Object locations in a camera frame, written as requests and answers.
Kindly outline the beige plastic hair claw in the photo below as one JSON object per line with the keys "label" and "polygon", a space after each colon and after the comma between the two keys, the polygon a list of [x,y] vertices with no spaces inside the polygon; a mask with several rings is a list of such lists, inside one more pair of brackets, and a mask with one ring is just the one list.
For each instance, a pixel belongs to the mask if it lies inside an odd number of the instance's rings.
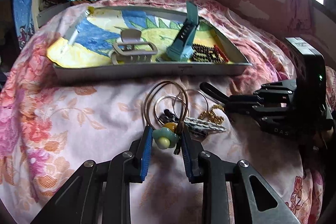
{"label": "beige plastic hair claw", "polygon": [[111,60],[113,65],[128,63],[150,63],[158,53],[157,47],[151,42],[141,40],[141,31],[125,29],[120,33],[121,42],[113,44]]}

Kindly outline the black hair clip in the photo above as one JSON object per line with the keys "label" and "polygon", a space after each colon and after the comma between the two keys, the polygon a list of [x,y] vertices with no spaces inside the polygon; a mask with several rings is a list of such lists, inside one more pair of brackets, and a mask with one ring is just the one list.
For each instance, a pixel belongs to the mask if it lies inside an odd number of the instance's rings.
{"label": "black hair clip", "polygon": [[165,109],[159,116],[158,120],[161,122],[161,124],[167,124],[169,122],[178,123],[179,118],[169,109]]}

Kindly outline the floral pink bed quilt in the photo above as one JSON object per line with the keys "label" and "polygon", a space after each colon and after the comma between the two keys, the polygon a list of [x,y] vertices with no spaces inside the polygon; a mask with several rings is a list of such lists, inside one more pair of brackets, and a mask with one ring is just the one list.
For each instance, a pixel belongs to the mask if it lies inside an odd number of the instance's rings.
{"label": "floral pink bed quilt", "polygon": [[[146,5],[185,11],[188,0],[104,0],[99,6]],[[226,94],[248,94],[262,84],[291,79],[288,50],[272,34],[213,0],[189,0],[252,63],[238,77],[176,77],[190,97],[191,115],[206,108],[196,92],[203,81]],[[47,48],[87,8],[70,7],[27,43],[1,91],[1,200],[17,223],[30,223],[44,204],[86,160],[103,162],[129,148],[143,132],[142,104],[156,79],[59,86]],[[301,223],[316,223],[326,201],[317,163],[295,146],[261,132],[251,118],[225,118],[228,130],[203,147],[225,161],[248,160]]]}

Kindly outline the pink window curtain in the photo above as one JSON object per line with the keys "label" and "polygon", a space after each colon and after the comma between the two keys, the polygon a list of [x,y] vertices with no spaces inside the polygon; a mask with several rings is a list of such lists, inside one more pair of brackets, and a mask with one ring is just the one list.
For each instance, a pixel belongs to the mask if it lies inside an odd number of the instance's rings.
{"label": "pink window curtain", "polygon": [[312,34],[314,19],[311,0],[285,0],[286,28],[290,36]]}

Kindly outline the grey tray with drawing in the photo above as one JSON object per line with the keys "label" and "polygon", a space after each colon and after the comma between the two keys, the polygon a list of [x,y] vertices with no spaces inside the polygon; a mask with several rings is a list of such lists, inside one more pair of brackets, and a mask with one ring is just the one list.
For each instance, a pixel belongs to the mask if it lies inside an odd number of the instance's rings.
{"label": "grey tray with drawing", "polygon": [[[89,7],[48,49],[60,81],[133,79],[152,76],[238,76],[251,63],[213,24],[199,18],[193,55],[173,61],[166,50],[187,18],[187,12],[143,6]],[[150,63],[113,65],[113,44],[125,29],[141,31],[141,40],[158,53]]]}

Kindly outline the blue dotted wardrobe curtain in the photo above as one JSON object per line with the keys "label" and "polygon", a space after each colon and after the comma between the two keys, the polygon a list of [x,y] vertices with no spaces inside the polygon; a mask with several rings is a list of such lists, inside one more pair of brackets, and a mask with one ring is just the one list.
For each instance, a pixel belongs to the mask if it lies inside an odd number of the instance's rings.
{"label": "blue dotted wardrobe curtain", "polygon": [[18,47],[22,50],[35,33],[32,0],[13,0],[12,5]]}

